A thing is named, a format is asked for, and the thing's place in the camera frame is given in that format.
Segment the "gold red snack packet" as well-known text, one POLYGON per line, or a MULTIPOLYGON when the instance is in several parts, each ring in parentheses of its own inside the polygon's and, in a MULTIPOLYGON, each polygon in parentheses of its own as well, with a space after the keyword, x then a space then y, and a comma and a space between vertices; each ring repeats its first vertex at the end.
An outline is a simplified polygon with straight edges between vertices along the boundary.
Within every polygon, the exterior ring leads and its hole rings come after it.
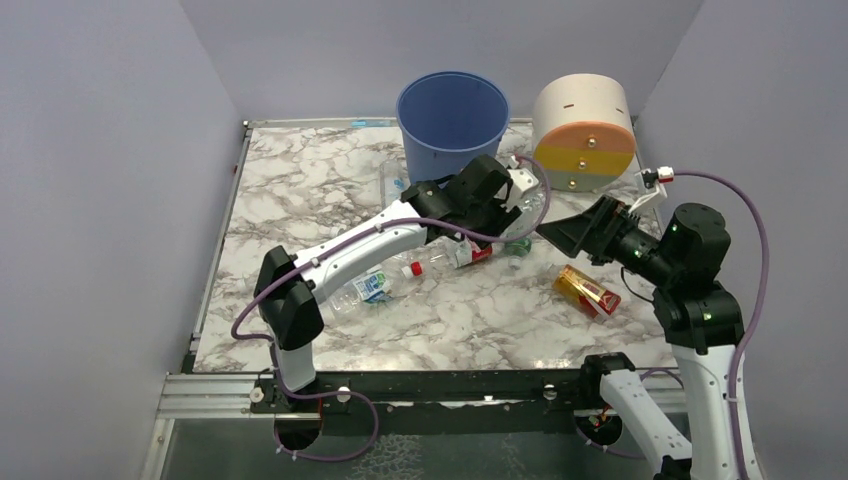
POLYGON ((552 287, 593 320, 609 318, 621 303, 617 293, 571 265, 557 274, 552 287))

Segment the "green floral label bottle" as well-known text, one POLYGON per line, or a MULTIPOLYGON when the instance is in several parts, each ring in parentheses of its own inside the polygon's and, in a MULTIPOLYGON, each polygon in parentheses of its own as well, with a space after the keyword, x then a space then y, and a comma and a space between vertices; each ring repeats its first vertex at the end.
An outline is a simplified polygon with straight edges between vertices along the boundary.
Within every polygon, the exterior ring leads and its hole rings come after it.
MULTIPOLYGON (((528 230, 537 220, 542 207, 545 204, 545 196, 542 191, 537 191, 528 196, 519 204, 520 216, 503 233, 503 237, 516 237, 519 233, 528 230)), ((517 271, 522 266, 522 261, 532 249, 532 240, 529 236, 522 239, 506 242, 502 246, 502 254, 507 258, 511 270, 517 271)))

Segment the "clear bottle red label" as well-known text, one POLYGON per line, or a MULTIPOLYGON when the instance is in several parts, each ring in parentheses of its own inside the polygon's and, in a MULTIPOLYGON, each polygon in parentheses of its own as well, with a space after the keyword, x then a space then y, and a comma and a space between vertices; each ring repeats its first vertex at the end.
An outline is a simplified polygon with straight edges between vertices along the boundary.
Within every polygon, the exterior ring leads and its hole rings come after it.
POLYGON ((492 245, 483 248, 471 240, 438 240, 402 253, 399 258, 406 264, 417 264, 417 267, 412 267, 414 271, 435 276, 487 260, 493 254, 492 245))

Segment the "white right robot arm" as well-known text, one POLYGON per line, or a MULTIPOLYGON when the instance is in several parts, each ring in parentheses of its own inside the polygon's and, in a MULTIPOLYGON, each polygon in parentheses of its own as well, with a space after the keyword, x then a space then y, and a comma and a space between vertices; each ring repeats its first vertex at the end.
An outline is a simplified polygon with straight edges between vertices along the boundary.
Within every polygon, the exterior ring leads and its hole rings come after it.
POLYGON ((657 479, 761 479, 741 374, 744 326, 735 297, 716 279, 731 238, 723 216, 679 205, 661 238, 642 231, 623 202, 603 196, 585 212, 537 233, 567 256, 618 262, 653 285, 652 306, 676 359, 690 425, 684 437, 622 354, 591 356, 592 392, 611 406, 657 479))

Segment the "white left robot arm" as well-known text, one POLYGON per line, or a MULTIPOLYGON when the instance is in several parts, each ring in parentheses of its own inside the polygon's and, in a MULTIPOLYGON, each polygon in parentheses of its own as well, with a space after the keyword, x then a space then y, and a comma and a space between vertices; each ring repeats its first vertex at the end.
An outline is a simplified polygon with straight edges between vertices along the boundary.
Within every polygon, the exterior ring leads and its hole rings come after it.
POLYGON ((441 237, 461 234, 493 243, 520 217, 520 203, 539 187, 530 164, 480 155, 459 173, 411 184, 399 199, 321 245, 263 259, 254 303, 272 331, 272 358, 286 389, 316 378, 312 343, 323 331, 320 306, 339 288, 383 261, 441 237))

